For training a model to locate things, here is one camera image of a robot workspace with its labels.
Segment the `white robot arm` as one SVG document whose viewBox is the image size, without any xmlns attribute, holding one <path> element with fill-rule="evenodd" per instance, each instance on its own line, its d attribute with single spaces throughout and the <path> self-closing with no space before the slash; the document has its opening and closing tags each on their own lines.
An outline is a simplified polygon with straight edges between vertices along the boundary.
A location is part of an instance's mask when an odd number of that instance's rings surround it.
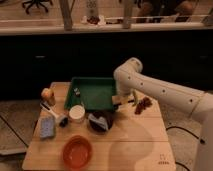
<svg viewBox="0 0 213 171">
<path fill-rule="evenodd" d="M 137 90 L 190 114 L 202 125 L 193 171 L 213 171 L 213 94 L 142 75 L 142 69 L 135 57 L 118 66 L 113 73 L 117 94 Z"/>
</svg>

